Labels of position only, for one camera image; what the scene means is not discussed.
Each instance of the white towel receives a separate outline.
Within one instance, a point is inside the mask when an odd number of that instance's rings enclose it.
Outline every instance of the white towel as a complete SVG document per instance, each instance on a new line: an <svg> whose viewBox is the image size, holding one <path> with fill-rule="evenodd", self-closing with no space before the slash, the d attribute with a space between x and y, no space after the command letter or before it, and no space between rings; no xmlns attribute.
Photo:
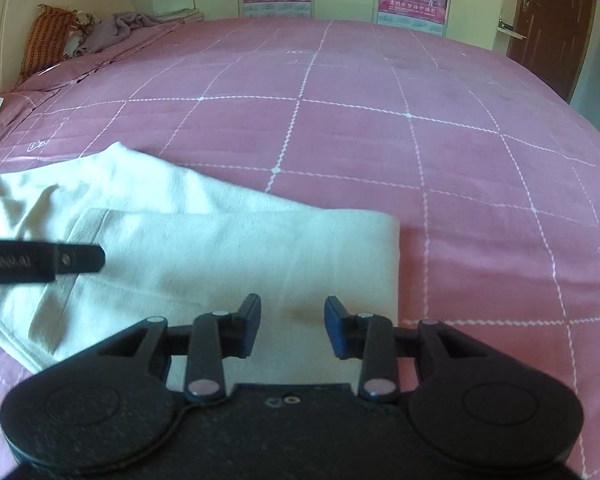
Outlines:
<svg viewBox="0 0 600 480"><path fill-rule="evenodd" d="M391 217L311 208L120 144L0 175L0 237L98 243L107 255L99 274L0 286L0 345L32 371L145 317L188 324L255 292L260 332L250 359L225 361L229 384L356 383L359 363L331 352L325 298L397 317Z"/></svg>

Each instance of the brown door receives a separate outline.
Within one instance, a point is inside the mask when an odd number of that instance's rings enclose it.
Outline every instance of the brown door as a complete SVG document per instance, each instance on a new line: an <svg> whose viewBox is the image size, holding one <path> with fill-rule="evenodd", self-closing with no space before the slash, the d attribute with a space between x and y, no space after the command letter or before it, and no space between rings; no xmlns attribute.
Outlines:
<svg viewBox="0 0 600 480"><path fill-rule="evenodd" d="M595 0L518 0L508 56L527 67L565 101L577 82L589 44Z"/></svg>

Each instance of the pink bedsheet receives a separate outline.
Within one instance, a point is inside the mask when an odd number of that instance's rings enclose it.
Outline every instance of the pink bedsheet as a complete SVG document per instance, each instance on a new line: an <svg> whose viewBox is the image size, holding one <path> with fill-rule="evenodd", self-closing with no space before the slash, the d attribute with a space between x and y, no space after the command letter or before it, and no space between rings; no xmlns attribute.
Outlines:
<svg viewBox="0 0 600 480"><path fill-rule="evenodd" d="M570 465L600 480L600 134L524 68L368 23L191 23L50 96L0 172L117 140L398 217L403 325L445 320L576 389ZM26 375L0 350L0 400ZM0 475L12 464L0 436Z"/></svg>

